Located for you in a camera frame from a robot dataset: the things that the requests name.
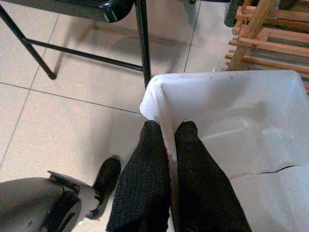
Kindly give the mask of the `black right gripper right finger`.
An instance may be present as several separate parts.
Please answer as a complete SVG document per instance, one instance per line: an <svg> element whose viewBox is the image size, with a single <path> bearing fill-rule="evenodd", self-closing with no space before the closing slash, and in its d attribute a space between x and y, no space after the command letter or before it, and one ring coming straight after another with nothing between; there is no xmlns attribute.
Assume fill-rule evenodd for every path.
<svg viewBox="0 0 309 232"><path fill-rule="evenodd" d="M198 137L193 121L177 129L180 226L183 232L249 232L232 185Z"/></svg>

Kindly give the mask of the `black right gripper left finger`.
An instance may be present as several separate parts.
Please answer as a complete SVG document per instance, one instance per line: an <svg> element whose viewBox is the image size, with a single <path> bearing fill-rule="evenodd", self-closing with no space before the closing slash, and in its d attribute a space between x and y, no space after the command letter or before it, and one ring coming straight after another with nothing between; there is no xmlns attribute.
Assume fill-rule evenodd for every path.
<svg viewBox="0 0 309 232"><path fill-rule="evenodd" d="M159 124L148 120L120 174L108 232L165 232L170 206L169 161Z"/></svg>

